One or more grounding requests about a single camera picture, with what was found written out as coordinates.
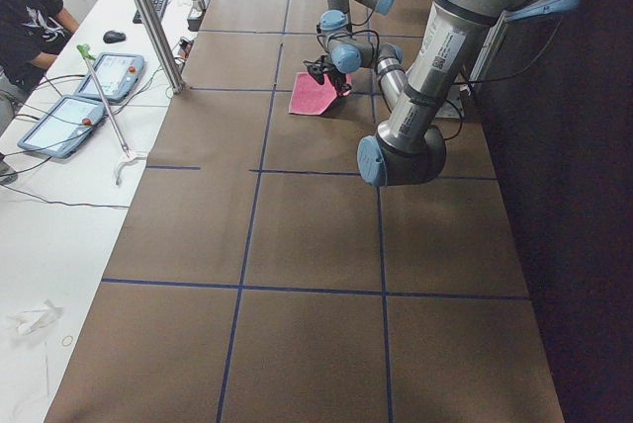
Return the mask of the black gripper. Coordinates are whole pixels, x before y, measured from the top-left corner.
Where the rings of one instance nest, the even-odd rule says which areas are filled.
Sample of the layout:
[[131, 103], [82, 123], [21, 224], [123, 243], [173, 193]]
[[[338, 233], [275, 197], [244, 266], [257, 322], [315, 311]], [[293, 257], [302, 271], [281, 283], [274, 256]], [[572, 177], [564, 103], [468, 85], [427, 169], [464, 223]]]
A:
[[335, 89], [337, 97], [345, 97], [352, 90], [344, 73], [340, 72], [328, 54], [321, 55], [316, 60], [304, 60], [303, 64], [308, 74], [318, 85], [324, 85], [328, 81]]

